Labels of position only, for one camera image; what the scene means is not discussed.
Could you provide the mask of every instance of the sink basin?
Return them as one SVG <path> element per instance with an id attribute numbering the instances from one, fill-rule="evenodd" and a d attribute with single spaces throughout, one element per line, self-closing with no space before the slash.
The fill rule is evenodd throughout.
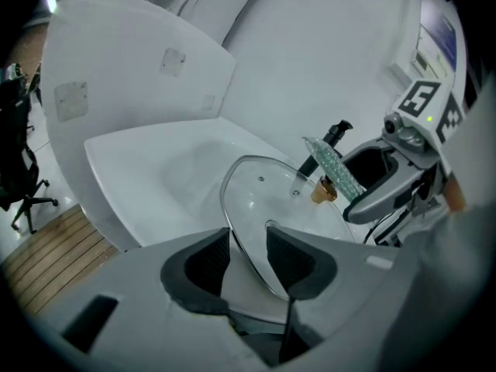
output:
<path id="1" fill-rule="evenodd" d="M 84 146 L 102 193 L 141 246 L 227 226 L 219 192 L 227 171 L 241 156 L 259 154 L 295 165 L 279 150 L 223 118 L 126 129 L 88 139 Z M 238 208 L 234 204 L 235 198 L 239 200 L 239 208 L 244 205 L 246 210 L 250 202 L 260 205 L 260 198 L 250 198 L 254 197 L 251 193 L 260 195 L 262 192 L 251 186 L 253 182 L 260 185 L 258 176 L 265 175 L 264 184 L 272 186 L 276 177 L 283 180 L 280 167 L 267 165 L 267 170 L 250 172 L 251 169 L 254 169 L 253 165 L 236 169 L 226 193 L 231 208 Z M 346 206 L 338 205 L 341 211 Z M 267 212 L 267 219 L 274 219 L 282 226 L 336 236 L 334 232 L 326 232 L 329 230 L 327 223 L 319 224 L 329 221 L 333 214 L 330 208 L 333 207 L 320 205 L 306 225 L 303 215 L 298 217 L 298 224 L 291 224 L 282 214 Z M 358 229 L 356 233 L 353 231 L 354 236 L 363 238 L 367 231 Z M 118 236 L 109 239 L 113 243 L 119 241 Z M 284 293 L 279 291 L 278 297 L 268 289 L 253 273 L 234 240 L 230 253 L 231 263 L 222 285 L 222 297 L 229 307 L 256 319 L 284 324 L 288 310 Z M 267 258 L 265 264 L 271 270 Z"/>
<path id="2" fill-rule="evenodd" d="M 239 247 L 269 289 L 286 300 L 288 295 L 267 260 L 268 226 L 353 241 L 333 203 L 311 200 L 314 188 L 314 182 L 282 161 L 243 156 L 231 166 L 220 190 L 221 206 Z"/>

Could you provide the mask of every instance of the wooden plank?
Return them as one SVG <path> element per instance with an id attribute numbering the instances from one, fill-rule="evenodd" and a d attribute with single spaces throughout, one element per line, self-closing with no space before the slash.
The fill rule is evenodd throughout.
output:
<path id="1" fill-rule="evenodd" d="M 69 252 L 65 253 L 57 262 L 52 264 L 48 269 L 46 269 L 40 276 L 37 276 L 36 280 L 25 289 L 25 291 L 17 299 L 19 307 L 24 308 L 30 301 L 33 300 L 50 282 L 52 282 L 57 276 L 64 270 L 69 268 L 74 275 L 81 272 L 76 270 L 76 266 L 73 262 L 79 257 L 84 255 L 89 249 L 94 245 L 99 243 L 103 239 L 103 236 L 96 230 L 88 237 L 79 242 L 74 248 Z"/>
<path id="2" fill-rule="evenodd" d="M 80 271 L 76 277 L 74 277 L 67 284 L 65 284 L 64 287 L 61 288 L 60 291 L 58 291 L 58 293 L 38 311 L 38 313 L 43 312 L 43 310 L 46 307 L 50 307 L 50 304 L 53 301 L 56 301 L 58 297 L 61 296 L 65 291 L 70 290 L 79 282 L 84 281 L 89 275 L 93 274 L 96 270 L 98 270 L 101 265 L 105 264 L 106 262 L 111 260 L 114 256 L 119 254 L 120 254 L 119 250 L 117 250 L 117 248 L 115 248 L 114 246 L 110 245 L 110 243 L 108 243 L 108 249 L 104 253 L 102 253 L 102 255 L 100 255 L 95 260 L 93 260 L 89 265 L 87 265 L 82 271 Z"/>
<path id="3" fill-rule="evenodd" d="M 71 233 L 74 233 L 75 230 L 79 230 L 82 227 L 81 223 L 84 225 L 87 222 L 88 220 L 84 217 L 83 212 L 77 212 L 43 238 L 35 243 L 28 244 L 27 248 L 25 248 L 10 265 L 4 268 L 5 279 L 8 280 L 32 255 L 35 255 L 54 238 L 70 235 Z"/>
<path id="4" fill-rule="evenodd" d="M 109 247 L 109 242 L 102 239 L 95 246 L 88 250 L 83 256 L 75 260 L 67 269 L 62 271 L 54 280 L 52 280 L 34 299 L 26 305 L 25 310 L 35 315 L 51 298 L 53 298 L 61 288 L 78 275 L 87 265 L 89 265 L 98 256 L 102 255 Z"/>
<path id="5" fill-rule="evenodd" d="M 25 263 L 18 272 L 21 273 L 23 267 L 25 267 L 31 260 L 41 258 L 36 264 L 34 264 L 20 279 L 12 284 L 12 293 L 15 297 L 19 297 L 30 285 L 32 285 L 36 280 L 38 280 L 42 275 L 49 270 L 54 264 L 56 264 L 61 258 L 67 259 L 67 256 L 71 256 L 71 251 L 76 248 L 80 243 L 83 243 L 92 234 L 98 234 L 100 237 L 102 235 L 96 231 L 96 229 L 88 223 L 81 230 L 78 230 L 72 236 L 66 238 L 62 243 L 54 247 L 49 253 L 41 255 L 38 253 L 36 258 L 33 257 Z"/>
<path id="6" fill-rule="evenodd" d="M 68 218 L 78 212 L 81 212 L 82 214 L 81 206 L 79 204 L 60 214 L 54 220 L 46 224 L 41 230 L 35 232 L 31 237 L 29 237 L 26 241 L 15 248 L 15 250 L 3 261 L 2 268 L 7 269 L 7 267 L 9 267 L 14 262 L 14 260 L 17 259 L 19 255 L 23 253 L 27 248 L 32 246 L 36 241 L 38 241 L 45 235 L 49 234 L 51 231 L 60 227 Z"/>
<path id="7" fill-rule="evenodd" d="M 43 246 L 21 265 L 19 268 L 6 275 L 7 282 L 13 287 L 16 283 L 24 277 L 31 269 L 33 269 L 37 263 L 39 263 L 44 257 L 46 257 L 52 250 L 57 248 L 64 241 L 72 241 L 75 239 L 83 239 L 89 234 L 91 234 L 95 228 L 86 219 L 80 219 L 75 224 L 73 224 L 67 231 L 62 232 L 59 236 L 56 236 L 48 244 Z"/>

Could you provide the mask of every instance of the office chair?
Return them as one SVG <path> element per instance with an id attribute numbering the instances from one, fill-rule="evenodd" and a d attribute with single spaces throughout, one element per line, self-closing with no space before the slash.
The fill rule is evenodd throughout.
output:
<path id="1" fill-rule="evenodd" d="M 12 228 L 19 230 L 15 223 L 24 213 L 29 231 L 34 234 L 31 207 L 44 202 L 51 202 L 53 206 L 59 203 L 53 198 L 34 197 L 42 184 L 48 187 L 50 183 L 43 179 L 38 182 L 40 169 L 35 154 L 26 143 L 29 109 L 29 95 L 24 95 L 18 102 L 0 110 L 0 206 L 7 211 L 13 202 L 22 200 Z"/>

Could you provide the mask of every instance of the white floor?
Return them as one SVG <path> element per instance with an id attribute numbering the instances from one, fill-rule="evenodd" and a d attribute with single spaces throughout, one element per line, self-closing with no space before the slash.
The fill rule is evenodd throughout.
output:
<path id="1" fill-rule="evenodd" d="M 34 205 L 31 208 L 33 228 L 41 229 L 48 222 L 55 219 L 61 213 L 74 206 L 77 201 L 70 188 L 67 186 L 59 166 L 53 155 L 52 147 L 48 139 L 47 125 L 43 108 L 36 97 L 31 98 L 32 109 L 29 114 L 29 124 L 35 130 L 28 132 L 29 148 L 35 153 L 38 166 L 40 167 L 40 180 L 46 179 L 50 186 L 42 186 L 36 193 L 36 197 L 51 197 L 59 201 L 59 205 L 54 207 L 51 203 Z M 10 205 L 10 209 L 5 212 L 0 209 L 0 263 L 31 234 L 28 229 L 28 222 L 24 215 L 17 221 L 19 231 L 15 231 L 10 226 L 16 215 L 21 202 Z"/>

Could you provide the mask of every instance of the drain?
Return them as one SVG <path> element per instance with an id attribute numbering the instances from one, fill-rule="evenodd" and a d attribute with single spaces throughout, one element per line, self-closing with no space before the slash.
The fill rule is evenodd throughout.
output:
<path id="1" fill-rule="evenodd" d="M 279 227 L 280 224 L 277 223 L 275 220 L 272 220 L 272 219 L 269 219 L 265 222 L 265 230 L 267 231 L 267 229 L 269 227 Z"/>

